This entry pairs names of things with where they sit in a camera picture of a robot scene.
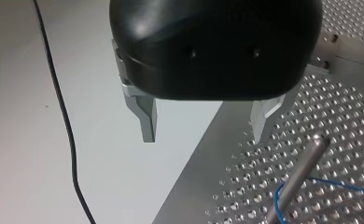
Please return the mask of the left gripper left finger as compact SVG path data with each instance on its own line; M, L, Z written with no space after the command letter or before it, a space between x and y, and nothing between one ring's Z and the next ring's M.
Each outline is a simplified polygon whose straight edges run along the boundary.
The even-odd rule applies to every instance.
M157 105L156 99L139 90L127 78L125 62L119 54L119 47L112 39L112 47L115 53L116 63L118 65L121 87L126 106L137 116L140 122L141 134L145 143L154 143L156 140L157 129Z

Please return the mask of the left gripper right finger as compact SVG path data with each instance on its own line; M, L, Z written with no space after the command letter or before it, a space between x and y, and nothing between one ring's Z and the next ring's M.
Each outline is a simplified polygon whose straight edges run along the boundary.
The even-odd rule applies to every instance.
M269 141L275 122L293 106L299 88L300 86L296 85L279 97L255 101L252 104L250 124L257 144Z

